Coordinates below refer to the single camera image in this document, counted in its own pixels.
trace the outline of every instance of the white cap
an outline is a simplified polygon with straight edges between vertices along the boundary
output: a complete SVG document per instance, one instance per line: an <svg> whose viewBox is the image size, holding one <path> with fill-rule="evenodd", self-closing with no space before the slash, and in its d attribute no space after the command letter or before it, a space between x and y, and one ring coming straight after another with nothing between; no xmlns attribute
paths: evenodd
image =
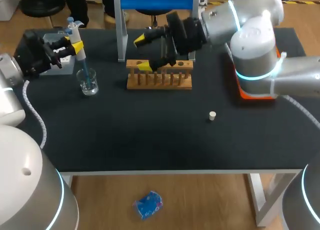
<svg viewBox="0 0 320 230"><path fill-rule="evenodd" d="M231 38L232 55L239 59L255 59L269 53L276 45L270 12L249 19Z"/></svg>
<svg viewBox="0 0 320 230"><path fill-rule="evenodd" d="M216 114L215 111L209 112L209 119L210 119L211 121L215 120L216 115L217 115L217 114Z"/></svg>

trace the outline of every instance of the person's leg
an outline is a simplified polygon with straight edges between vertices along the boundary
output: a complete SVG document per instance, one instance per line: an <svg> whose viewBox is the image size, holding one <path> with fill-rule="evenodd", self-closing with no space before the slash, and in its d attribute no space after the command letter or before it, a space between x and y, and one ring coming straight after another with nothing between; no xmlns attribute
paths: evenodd
<svg viewBox="0 0 320 230"><path fill-rule="evenodd" d="M104 5L104 21L107 24L115 24L115 2L114 0L102 0L102 3ZM124 13L125 21L127 22L129 20L129 14Z"/></svg>
<svg viewBox="0 0 320 230"><path fill-rule="evenodd" d="M115 18L115 2L114 0L102 0L104 12L110 17Z"/></svg>
<svg viewBox="0 0 320 230"><path fill-rule="evenodd" d="M83 22L84 26L87 26L89 22L88 18L88 6L86 0L65 0L67 6L71 11L71 16L75 21Z"/></svg>

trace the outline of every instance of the glass beaker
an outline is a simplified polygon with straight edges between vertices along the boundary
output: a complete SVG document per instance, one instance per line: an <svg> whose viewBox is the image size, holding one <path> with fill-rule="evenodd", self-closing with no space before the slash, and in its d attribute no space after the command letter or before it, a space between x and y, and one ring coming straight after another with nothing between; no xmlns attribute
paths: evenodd
<svg viewBox="0 0 320 230"><path fill-rule="evenodd" d="M80 69L76 73L76 78L80 83L81 90L84 95L92 96L99 91L97 74L96 71L92 68L90 68L88 72L84 71L83 69Z"/></svg>

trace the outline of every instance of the white table frame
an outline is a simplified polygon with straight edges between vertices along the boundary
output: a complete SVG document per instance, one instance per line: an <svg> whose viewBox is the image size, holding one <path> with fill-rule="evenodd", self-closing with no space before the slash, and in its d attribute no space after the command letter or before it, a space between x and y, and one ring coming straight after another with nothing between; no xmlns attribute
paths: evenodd
<svg viewBox="0 0 320 230"><path fill-rule="evenodd" d="M275 170L146 170L146 171L86 171L62 172L66 183L71 187L73 176L106 175L157 175L157 174L247 174L258 227L267 227L279 214L281 200L292 179L301 169ZM266 194L260 174L274 174Z"/></svg>

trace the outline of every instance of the orange base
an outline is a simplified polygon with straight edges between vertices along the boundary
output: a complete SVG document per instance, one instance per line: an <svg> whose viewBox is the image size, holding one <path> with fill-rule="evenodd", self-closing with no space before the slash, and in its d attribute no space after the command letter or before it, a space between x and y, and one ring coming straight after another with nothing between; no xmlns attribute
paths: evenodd
<svg viewBox="0 0 320 230"><path fill-rule="evenodd" d="M280 56L281 56L280 53L279 53L278 48L276 48L276 55L277 55L278 58L280 58ZM247 99L247 100L272 100L272 99L275 99L275 98L272 97L272 96L262 96L262 97L258 97L258 96L250 96L250 95L248 95L248 94L247 94L246 92L244 92L244 91L242 90L242 88L240 87L237 74L235 74L235 78L236 78L236 83L238 84L238 89L239 89L240 96L241 96L243 99Z"/></svg>

